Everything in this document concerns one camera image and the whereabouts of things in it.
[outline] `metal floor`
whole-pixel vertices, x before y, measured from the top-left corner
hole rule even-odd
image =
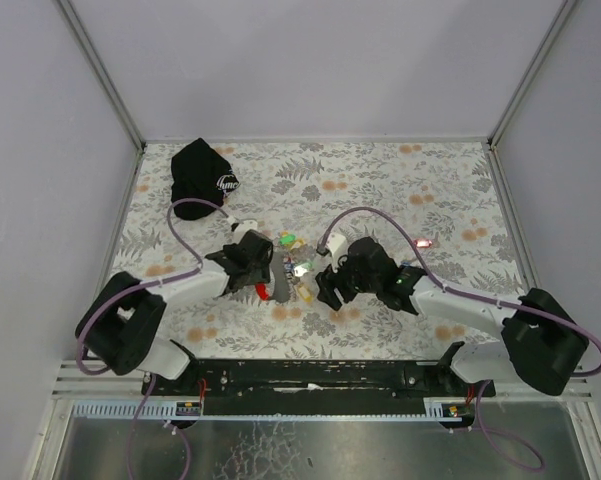
[[[480,432],[449,434],[436,423],[201,421],[186,430],[193,460],[188,479],[587,479],[565,412],[556,403],[483,405],[485,421],[539,448],[542,475],[500,458]],[[56,480],[126,480],[130,421],[73,419]],[[136,480],[179,478],[182,441],[161,422],[138,423],[132,446]],[[501,443],[523,462],[534,458]]]

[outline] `red object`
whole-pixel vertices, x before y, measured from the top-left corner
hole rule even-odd
[[[269,294],[267,293],[267,286],[264,283],[256,284],[256,293],[261,300],[269,300]]]
[[[204,400],[204,394],[207,391],[207,381],[203,378],[198,380],[198,386],[200,387],[200,403]]]

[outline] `table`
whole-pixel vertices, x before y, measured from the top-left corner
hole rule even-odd
[[[184,144],[149,144],[143,157],[113,264],[141,278],[184,271],[195,260],[170,234],[170,159]],[[255,218],[278,238],[292,232],[313,248],[330,221],[353,206],[391,214],[414,237],[433,240],[424,251],[435,273],[492,292],[522,292],[512,242],[478,142],[232,143],[214,145],[241,186],[225,203],[237,218]],[[231,242],[220,214],[175,221],[201,253]],[[335,231],[349,241],[371,235],[396,260],[414,255],[384,219],[356,213]],[[314,295],[315,284],[309,282]],[[359,295],[340,312],[297,298],[262,302],[251,289],[192,304],[165,316],[158,331],[199,357],[436,359],[452,341],[490,341],[453,319],[393,312]]]

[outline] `red wire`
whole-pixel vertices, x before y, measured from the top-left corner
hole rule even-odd
[[[207,391],[207,381],[204,378],[202,380],[198,380],[198,385],[200,386],[200,404],[202,405],[204,393]]]
[[[473,399],[475,398],[475,387],[473,385],[469,385],[469,391],[467,392],[467,398],[465,399],[465,403],[469,405]]]

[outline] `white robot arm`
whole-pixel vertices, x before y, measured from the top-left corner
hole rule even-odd
[[[359,293],[374,293],[393,310],[448,318],[494,337],[497,341],[487,344],[455,345],[450,366],[467,383],[521,378],[536,390],[560,395],[589,344],[573,330],[513,308],[526,305],[574,323],[544,290],[532,288],[518,297],[446,281],[441,288],[422,268],[396,265],[370,237],[348,246],[344,236],[331,234],[325,246],[322,254],[337,253],[316,282],[318,300],[332,309],[339,310]],[[451,293],[458,291],[461,296]],[[479,300],[484,297],[493,304]]]

